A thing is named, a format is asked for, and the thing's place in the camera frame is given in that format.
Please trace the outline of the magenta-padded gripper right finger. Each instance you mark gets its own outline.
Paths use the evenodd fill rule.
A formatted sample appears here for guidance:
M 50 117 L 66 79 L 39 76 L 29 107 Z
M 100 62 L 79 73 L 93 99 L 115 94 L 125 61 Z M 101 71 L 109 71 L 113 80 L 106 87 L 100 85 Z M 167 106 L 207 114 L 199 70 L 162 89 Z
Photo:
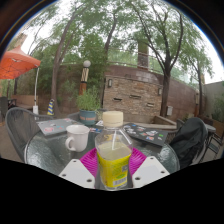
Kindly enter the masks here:
M 155 156 L 145 156 L 134 148 L 129 160 L 129 172 L 134 188 L 143 187 L 169 175 Z

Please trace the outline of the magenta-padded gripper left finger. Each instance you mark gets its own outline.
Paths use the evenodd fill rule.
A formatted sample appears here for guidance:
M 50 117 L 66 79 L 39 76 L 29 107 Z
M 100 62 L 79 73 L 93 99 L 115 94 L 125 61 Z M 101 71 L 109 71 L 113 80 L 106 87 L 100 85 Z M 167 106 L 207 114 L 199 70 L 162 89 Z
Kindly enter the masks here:
M 94 189 L 97 171 L 97 151 L 93 148 L 80 159 L 72 159 L 59 176 L 78 186 Z

